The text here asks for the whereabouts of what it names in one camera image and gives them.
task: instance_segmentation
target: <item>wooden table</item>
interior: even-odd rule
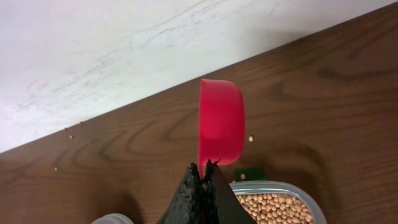
[[[230,181],[234,167],[263,166],[308,192],[329,223],[398,222],[398,4],[203,78],[244,95],[254,141],[224,167]],[[90,223],[111,212],[155,223],[197,160],[199,86],[1,154],[0,223]]]

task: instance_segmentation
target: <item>white marble surface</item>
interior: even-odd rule
[[[394,0],[3,0],[0,152]]]

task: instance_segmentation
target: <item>red scoop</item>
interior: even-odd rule
[[[207,160],[219,165],[235,162],[243,152],[244,105],[234,83],[202,80],[200,90],[198,170]]]

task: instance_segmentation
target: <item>transparent plastic container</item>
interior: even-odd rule
[[[302,189],[276,181],[245,181],[229,184],[235,195],[249,194],[289,194],[301,200],[311,211],[315,224],[327,224],[319,205]]]

